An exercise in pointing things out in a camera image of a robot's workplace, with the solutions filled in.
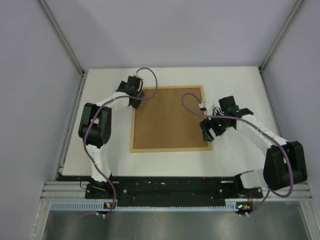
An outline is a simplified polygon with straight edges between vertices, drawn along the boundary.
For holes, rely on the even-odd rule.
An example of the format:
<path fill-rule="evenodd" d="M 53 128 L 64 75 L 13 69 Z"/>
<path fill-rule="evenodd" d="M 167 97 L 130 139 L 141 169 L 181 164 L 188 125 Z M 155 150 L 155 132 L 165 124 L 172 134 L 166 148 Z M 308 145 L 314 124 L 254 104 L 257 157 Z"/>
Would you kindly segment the light wooden picture frame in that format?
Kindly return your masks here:
<path fill-rule="evenodd" d="M 203 140 L 199 123 L 202 117 L 187 112 L 181 98 L 192 110 L 200 112 L 198 102 L 205 100 L 201 85 L 163 86 L 154 98 L 140 104 L 132 113 L 131 153 L 203 152 L 212 144 Z"/>

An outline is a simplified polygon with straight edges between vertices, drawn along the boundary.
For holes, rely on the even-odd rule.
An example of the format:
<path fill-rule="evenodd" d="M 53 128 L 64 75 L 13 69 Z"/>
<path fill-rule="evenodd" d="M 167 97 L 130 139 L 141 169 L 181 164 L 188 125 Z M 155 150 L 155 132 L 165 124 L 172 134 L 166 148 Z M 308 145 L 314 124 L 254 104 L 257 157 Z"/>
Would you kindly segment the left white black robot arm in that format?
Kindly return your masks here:
<path fill-rule="evenodd" d="M 112 114 L 126 107 L 137 109 L 144 97 L 142 87 L 141 77 L 137 74 L 129 76 L 127 81 L 120 82 L 110 97 L 94 103 L 87 102 L 83 107 L 78 136 L 91 163 L 92 185 L 102 198 L 109 198 L 115 191 L 110 181 L 112 173 L 108 159 L 103 153 L 111 138 Z"/>

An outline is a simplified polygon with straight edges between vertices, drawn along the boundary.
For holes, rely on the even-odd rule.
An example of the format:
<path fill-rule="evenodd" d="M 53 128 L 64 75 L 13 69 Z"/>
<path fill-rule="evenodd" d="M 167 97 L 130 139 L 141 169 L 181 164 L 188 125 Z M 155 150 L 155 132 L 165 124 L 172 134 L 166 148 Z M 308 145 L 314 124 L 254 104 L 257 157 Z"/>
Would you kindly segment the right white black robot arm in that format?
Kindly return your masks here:
<path fill-rule="evenodd" d="M 199 109 L 208 116 L 200 122 L 203 139 L 212 142 L 215 137 L 234 129 L 247 137 L 264 155 L 262 168 L 235 176 L 233 192 L 245 198 L 252 188 L 276 191 L 307 180 L 307 167 L 303 146 L 288 141 L 261 124 L 248 108 L 239 108 L 233 96 L 221 98 L 219 107 L 208 102 L 199 103 Z"/>

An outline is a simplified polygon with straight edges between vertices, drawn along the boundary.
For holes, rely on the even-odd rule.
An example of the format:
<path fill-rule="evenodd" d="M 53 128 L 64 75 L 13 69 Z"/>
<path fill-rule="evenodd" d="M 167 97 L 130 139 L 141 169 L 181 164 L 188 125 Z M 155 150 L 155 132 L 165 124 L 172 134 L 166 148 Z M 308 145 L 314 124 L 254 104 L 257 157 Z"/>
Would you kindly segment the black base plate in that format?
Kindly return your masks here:
<path fill-rule="evenodd" d="M 91 180 L 86 199 L 116 199 L 119 207 L 217 207 L 226 199 L 261 199 L 259 187 L 244 188 L 236 177 L 112 176 Z"/>

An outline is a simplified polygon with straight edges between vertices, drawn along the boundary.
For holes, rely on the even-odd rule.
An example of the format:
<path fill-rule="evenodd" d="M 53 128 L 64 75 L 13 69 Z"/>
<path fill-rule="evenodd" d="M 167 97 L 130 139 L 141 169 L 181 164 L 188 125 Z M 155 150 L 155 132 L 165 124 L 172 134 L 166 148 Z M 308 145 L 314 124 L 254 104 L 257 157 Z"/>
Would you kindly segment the left aluminium corner post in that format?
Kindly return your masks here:
<path fill-rule="evenodd" d="M 71 61 L 72 65 L 76 69 L 76 71 L 83 76 L 85 74 L 85 70 L 81 66 L 78 58 L 76 57 L 71 45 L 69 44 L 63 30 L 61 29 L 58 21 L 56 20 L 53 12 L 50 9 L 50 6 L 48 5 L 46 0 L 37 0 L 36 1 L 40 8 L 42 9 L 44 15 L 49 21 L 49 24 L 51 25 L 55 35 L 57 36 L 61 46 L 63 47 L 65 53 L 67 54 L 69 60 Z"/>

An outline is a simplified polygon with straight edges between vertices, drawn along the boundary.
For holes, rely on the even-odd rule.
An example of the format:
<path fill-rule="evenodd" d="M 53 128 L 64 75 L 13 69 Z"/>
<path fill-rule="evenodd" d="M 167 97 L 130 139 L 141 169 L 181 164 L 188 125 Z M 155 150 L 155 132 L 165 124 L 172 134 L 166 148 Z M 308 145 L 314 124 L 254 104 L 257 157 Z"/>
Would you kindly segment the aluminium corner post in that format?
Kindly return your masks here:
<path fill-rule="evenodd" d="M 295 19 L 298 17 L 299 13 L 304 7 L 304 4 L 306 3 L 306 0 L 296 0 L 294 2 L 294 5 L 285 19 L 285 22 L 283 23 L 282 27 L 280 28 L 278 34 L 276 35 L 271 47 L 269 48 L 265 58 L 263 59 L 262 63 L 258 67 L 259 72 L 262 74 L 263 71 L 268 66 L 269 62 L 271 61 L 274 54 L 277 52 L 278 48 L 280 47 L 282 41 L 284 40 L 286 34 L 292 27 Z"/>
<path fill-rule="evenodd" d="M 67 54 L 69 60 L 71 61 L 72 65 L 76 69 L 76 71 L 83 76 L 85 74 L 85 70 L 81 66 L 78 58 L 76 57 L 71 45 L 69 44 L 63 30 L 61 29 L 58 21 L 56 20 L 53 12 L 50 9 L 50 6 L 48 5 L 46 0 L 37 0 L 36 1 L 40 8 L 42 9 L 44 15 L 49 21 L 49 24 L 51 25 L 55 35 L 57 36 L 61 46 L 63 47 L 65 53 Z"/>

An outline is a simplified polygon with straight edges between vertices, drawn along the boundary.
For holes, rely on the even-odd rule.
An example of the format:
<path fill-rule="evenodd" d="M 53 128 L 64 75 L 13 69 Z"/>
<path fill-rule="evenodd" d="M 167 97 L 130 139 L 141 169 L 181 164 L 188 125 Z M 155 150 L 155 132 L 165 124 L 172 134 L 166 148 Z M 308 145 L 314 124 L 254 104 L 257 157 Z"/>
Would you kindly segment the aluminium front rail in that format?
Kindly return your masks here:
<path fill-rule="evenodd" d="M 45 182 L 41 199 L 84 199 L 86 190 L 84 189 L 87 182 L 80 183 L 77 181 L 48 181 Z M 270 192 L 268 201 L 310 201 L 313 196 L 307 183 L 300 183 L 294 186 L 289 197 L 280 197 Z"/>

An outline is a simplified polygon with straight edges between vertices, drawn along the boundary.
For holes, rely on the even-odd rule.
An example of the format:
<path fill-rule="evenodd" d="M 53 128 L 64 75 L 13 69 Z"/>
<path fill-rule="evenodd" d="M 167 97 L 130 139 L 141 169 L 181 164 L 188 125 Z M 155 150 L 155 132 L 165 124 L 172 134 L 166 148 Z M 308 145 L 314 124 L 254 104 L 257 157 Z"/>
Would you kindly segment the right aluminium corner post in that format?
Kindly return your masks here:
<path fill-rule="evenodd" d="M 269 48 L 265 58 L 263 59 L 262 63 L 258 67 L 259 72 L 262 74 L 263 71 L 268 66 L 269 62 L 271 61 L 274 54 L 277 52 L 278 48 L 280 47 L 282 41 L 284 40 L 286 34 L 292 27 L 295 19 L 298 17 L 299 13 L 304 7 L 304 4 L 306 3 L 306 0 L 296 0 L 294 2 L 294 5 L 285 19 L 285 22 L 283 23 L 282 27 L 280 28 L 278 34 L 276 35 L 271 47 Z"/>

